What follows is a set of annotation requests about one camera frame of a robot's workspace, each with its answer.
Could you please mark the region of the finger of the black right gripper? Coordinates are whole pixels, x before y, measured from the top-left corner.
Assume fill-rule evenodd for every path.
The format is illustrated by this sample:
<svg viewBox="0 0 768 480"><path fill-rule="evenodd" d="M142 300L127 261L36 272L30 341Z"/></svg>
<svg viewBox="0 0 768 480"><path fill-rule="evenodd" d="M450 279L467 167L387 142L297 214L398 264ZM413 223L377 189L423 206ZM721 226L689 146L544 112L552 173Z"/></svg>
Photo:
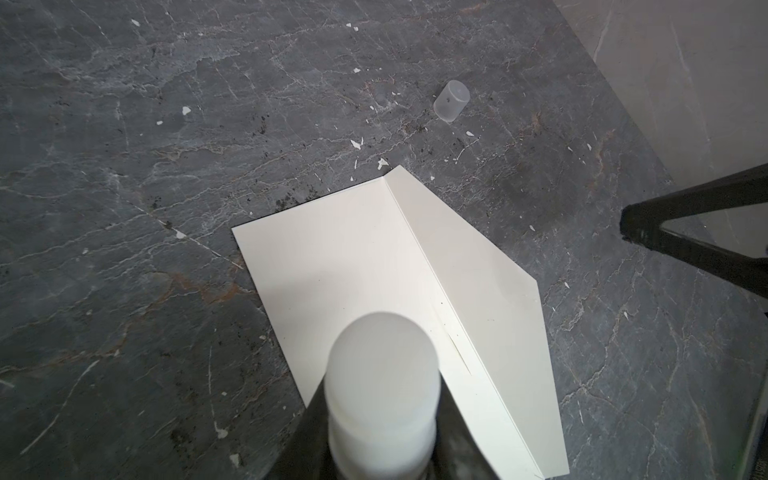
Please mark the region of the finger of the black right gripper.
<svg viewBox="0 0 768 480"><path fill-rule="evenodd" d="M749 257L663 227L669 220L767 201L767 166L753 167L669 195L625 207L624 240L719 277L759 297L767 296L767 259Z"/></svg>

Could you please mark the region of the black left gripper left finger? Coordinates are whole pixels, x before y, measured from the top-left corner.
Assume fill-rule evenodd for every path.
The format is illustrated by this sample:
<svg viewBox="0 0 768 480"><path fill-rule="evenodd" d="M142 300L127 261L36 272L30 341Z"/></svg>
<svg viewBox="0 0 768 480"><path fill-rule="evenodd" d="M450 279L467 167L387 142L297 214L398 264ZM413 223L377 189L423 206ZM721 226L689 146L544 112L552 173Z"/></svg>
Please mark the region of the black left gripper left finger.
<svg viewBox="0 0 768 480"><path fill-rule="evenodd" d="M336 478L329 447L329 411L321 380L277 460L265 475L267 480L325 480Z"/></svg>

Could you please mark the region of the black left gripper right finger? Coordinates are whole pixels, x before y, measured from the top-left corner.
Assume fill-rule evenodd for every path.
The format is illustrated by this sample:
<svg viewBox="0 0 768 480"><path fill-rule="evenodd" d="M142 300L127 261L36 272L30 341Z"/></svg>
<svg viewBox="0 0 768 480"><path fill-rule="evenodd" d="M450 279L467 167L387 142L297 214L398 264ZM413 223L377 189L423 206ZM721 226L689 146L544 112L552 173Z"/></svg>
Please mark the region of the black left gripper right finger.
<svg viewBox="0 0 768 480"><path fill-rule="evenodd" d="M441 379L429 479L498 479L475 442L446 381Z"/></svg>

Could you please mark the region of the white paper envelope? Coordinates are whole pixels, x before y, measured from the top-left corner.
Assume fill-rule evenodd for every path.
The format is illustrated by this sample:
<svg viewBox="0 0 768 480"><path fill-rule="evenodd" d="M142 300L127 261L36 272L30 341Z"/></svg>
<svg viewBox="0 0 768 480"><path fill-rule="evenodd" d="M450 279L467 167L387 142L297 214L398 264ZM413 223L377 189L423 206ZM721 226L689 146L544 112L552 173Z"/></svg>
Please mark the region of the white paper envelope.
<svg viewBox="0 0 768 480"><path fill-rule="evenodd" d="M304 402L345 327L395 313L429 335L496 474L568 473L536 280L406 169L234 236Z"/></svg>

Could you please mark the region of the translucent glue stick cap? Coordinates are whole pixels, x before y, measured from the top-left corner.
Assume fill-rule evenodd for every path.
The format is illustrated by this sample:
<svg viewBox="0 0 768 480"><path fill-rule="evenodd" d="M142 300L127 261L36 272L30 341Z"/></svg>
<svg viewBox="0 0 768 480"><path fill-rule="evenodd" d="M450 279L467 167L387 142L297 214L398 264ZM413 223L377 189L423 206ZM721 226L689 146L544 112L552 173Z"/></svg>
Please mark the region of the translucent glue stick cap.
<svg viewBox="0 0 768 480"><path fill-rule="evenodd" d="M433 103L437 117L447 123L452 123L469 103L469 89L458 80L450 80Z"/></svg>

